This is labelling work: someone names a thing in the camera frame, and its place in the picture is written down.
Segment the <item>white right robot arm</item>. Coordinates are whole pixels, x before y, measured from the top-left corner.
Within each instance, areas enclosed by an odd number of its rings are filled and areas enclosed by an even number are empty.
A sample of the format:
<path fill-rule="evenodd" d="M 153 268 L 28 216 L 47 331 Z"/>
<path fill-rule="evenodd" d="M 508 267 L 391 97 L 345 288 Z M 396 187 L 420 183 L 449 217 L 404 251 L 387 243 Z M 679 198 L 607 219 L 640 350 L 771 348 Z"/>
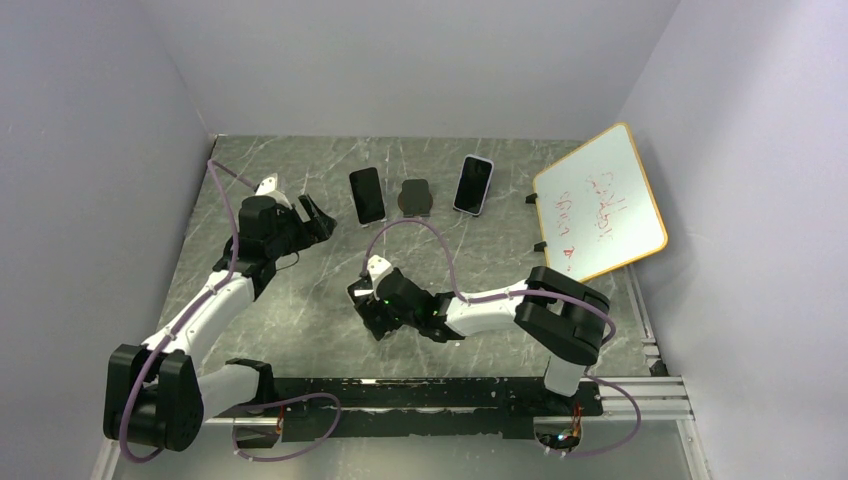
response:
<path fill-rule="evenodd" d="M 360 276 L 347 294 L 376 340 L 403 326 L 438 343 L 523 330 L 550 353 L 539 398 L 553 414 L 576 403 L 584 372 L 614 333 L 607 296 L 544 266 L 504 289 L 462 295 L 431 294 L 391 267 Z"/>

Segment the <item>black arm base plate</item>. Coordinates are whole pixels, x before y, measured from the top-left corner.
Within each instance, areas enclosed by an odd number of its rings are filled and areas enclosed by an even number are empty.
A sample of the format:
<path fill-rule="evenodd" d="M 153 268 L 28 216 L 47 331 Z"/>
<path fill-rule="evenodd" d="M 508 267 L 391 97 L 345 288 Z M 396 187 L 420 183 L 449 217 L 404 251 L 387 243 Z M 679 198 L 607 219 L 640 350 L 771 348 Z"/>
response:
<path fill-rule="evenodd" d="M 603 414 L 599 386 L 582 381 L 572 396 L 547 390 L 540 377 L 479 378 L 278 378 L 276 399 L 284 407 L 259 411 L 231 408 L 213 425 L 251 427 L 259 439 L 308 442 L 328 433 L 340 438 L 498 435 L 532 440 L 544 418 L 570 423 L 576 415 Z"/>

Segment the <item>black phone grey case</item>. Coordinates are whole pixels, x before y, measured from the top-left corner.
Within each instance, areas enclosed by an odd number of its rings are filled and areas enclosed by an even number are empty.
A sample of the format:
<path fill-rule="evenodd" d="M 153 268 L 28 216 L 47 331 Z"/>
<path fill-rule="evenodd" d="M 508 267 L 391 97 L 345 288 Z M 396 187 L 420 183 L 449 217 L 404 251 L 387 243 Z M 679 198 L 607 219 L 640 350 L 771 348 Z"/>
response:
<path fill-rule="evenodd" d="M 360 225 L 386 217 L 381 182 L 375 167 L 351 172 L 349 183 Z"/>

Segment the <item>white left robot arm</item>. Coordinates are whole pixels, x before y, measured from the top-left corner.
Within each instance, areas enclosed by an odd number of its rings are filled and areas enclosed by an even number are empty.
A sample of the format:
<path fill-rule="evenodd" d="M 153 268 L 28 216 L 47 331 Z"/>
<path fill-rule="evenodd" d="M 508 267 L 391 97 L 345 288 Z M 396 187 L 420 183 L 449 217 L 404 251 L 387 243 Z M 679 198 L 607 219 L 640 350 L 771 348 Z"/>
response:
<path fill-rule="evenodd" d="M 265 291 L 280 258 L 327 241 L 337 222 L 308 195 L 304 213 L 282 195 L 253 195 L 238 209 L 225 206 L 232 236 L 206 284 L 168 324 L 139 345 L 122 344 L 108 361 L 103 433 L 136 461 L 131 444 L 183 451 L 205 421 L 244 408 L 261 416 L 273 409 L 277 388 L 269 364 L 228 361 L 200 376 L 205 357 L 230 323 Z"/>

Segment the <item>black phone lilac case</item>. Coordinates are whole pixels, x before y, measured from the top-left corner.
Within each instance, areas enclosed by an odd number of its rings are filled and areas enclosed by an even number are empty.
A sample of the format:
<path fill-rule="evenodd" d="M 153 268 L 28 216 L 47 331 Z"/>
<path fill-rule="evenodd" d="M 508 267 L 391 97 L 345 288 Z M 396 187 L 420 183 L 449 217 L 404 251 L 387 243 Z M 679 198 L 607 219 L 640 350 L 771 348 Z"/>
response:
<path fill-rule="evenodd" d="M 491 160 L 467 155 L 460 171 L 453 209 L 479 216 L 483 210 L 493 173 L 494 163 Z"/>

